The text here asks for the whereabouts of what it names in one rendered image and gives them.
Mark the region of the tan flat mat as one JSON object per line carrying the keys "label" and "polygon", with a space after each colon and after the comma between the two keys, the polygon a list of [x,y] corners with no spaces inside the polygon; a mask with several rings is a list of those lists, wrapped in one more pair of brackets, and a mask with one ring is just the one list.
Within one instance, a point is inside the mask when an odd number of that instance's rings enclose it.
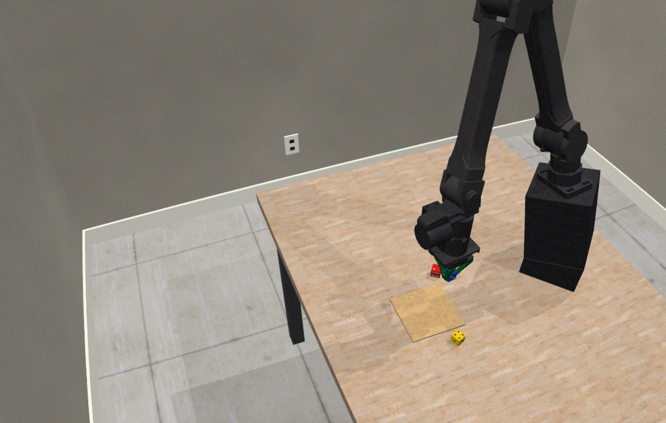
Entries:
{"label": "tan flat mat", "polygon": [[440,284],[390,300],[413,343],[465,325]]}

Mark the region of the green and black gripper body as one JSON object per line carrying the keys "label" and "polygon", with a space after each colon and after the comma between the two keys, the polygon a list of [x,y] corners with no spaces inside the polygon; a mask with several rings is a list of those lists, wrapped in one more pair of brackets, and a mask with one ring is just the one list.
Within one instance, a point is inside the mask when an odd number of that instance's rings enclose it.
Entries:
{"label": "green and black gripper body", "polygon": [[444,252],[440,251],[437,246],[429,249],[430,255],[437,257],[441,267],[448,268],[448,270],[472,261],[474,259],[472,254],[476,252],[480,252],[480,246],[470,238],[470,235],[462,239],[449,239],[445,242]]}

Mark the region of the yellow die with black pips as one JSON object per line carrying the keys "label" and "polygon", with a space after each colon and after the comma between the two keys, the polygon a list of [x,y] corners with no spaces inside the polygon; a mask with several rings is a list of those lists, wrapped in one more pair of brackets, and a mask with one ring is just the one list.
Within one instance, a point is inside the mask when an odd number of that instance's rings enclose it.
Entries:
{"label": "yellow die with black pips", "polygon": [[466,337],[466,334],[463,334],[461,330],[456,330],[453,335],[451,335],[451,342],[456,344],[456,346],[461,345],[462,342],[464,342]]}

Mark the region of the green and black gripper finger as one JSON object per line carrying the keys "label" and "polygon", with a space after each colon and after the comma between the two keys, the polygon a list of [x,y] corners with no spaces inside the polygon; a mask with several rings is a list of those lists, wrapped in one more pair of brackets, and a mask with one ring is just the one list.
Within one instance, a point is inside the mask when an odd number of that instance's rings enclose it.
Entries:
{"label": "green and black gripper finger", "polygon": [[473,262],[473,260],[470,261],[470,262],[468,262],[468,263],[464,263],[463,265],[461,265],[461,267],[458,267],[458,268],[456,269],[457,274],[458,274],[458,273],[461,273],[461,271],[463,270],[463,268],[468,267],[468,265],[469,265],[470,263],[472,263],[472,262]]}
{"label": "green and black gripper finger", "polygon": [[[438,260],[437,260],[437,257],[434,256],[434,258],[435,258],[436,262],[437,262],[438,265],[439,265],[439,262],[438,262]],[[456,268],[453,268],[452,270],[448,270],[448,268],[445,268],[445,270],[446,270],[446,272],[445,272],[445,271],[444,271],[444,268],[442,268],[441,265],[439,265],[439,268],[440,268],[440,271],[441,271],[441,274],[442,274],[442,278],[443,278],[445,281],[447,281],[448,278],[449,278],[451,275],[453,275],[454,271],[456,270]]]}

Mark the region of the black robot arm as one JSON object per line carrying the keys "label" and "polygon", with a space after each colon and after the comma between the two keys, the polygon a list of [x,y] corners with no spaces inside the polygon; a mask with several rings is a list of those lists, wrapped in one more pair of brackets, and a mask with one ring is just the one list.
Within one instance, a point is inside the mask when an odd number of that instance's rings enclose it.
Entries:
{"label": "black robot arm", "polygon": [[[497,16],[506,17],[505,23]],[[537,179],[566,200],[593,189],[593,181],[581,176],[588,136],[568,104],[553,0],[476,0],[473,21],[480,24],[480,37],[456,146],[440,184],[443,203],[425,204],[415,225],[415,237],[425,250],[437,246],[444,252],[446,241],[471,234],[485,186],[487,147],[518,33],[524,34],[539,105],[533,141],[540,152],[550,152],[548,167],[537,172]]]}

